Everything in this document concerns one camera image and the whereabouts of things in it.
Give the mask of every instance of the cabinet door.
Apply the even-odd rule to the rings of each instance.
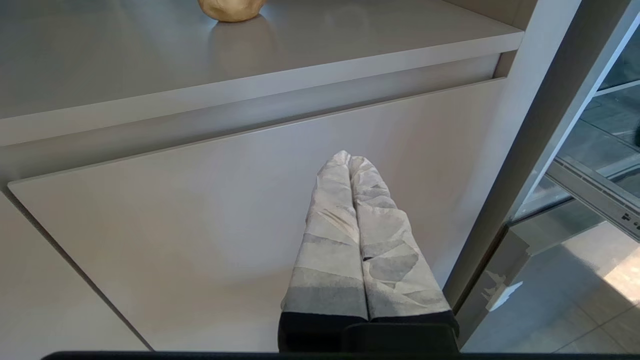
[[[384,102],[10,189],[154,348],[276,351],[280,301],[324,162],[347,150],[377,166],[443,285],[486,197],[471,179],[495,176],[475,164],[503,84]]]
[[[146,349],[2,194],[0,229],[0,359]]]

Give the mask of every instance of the floor tile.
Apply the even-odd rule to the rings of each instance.
[[[521,287],[487,315],[463,352],[553,352],[597,327],[541,272],[524,273]]]
[[[568,241],[547,271],[598,325],[640,301],[640,245],[609,223]]]
[[[557,352],[574,354],[623,354],[625,353],[625,349],[615,342],[604,330],[597,328]]]
[[[505,349],[506,352],[555,352],[587,334],[596,323],[578,307],[571,307],[556,320],[542,326]]]
[[[626,351],[640,354],[640,306],[625,311],[602,326]]]

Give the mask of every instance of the gold sculpture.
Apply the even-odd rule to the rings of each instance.
[[[266,0],[198,0],[200,8],[213,19],[239,22],[258,15]]]

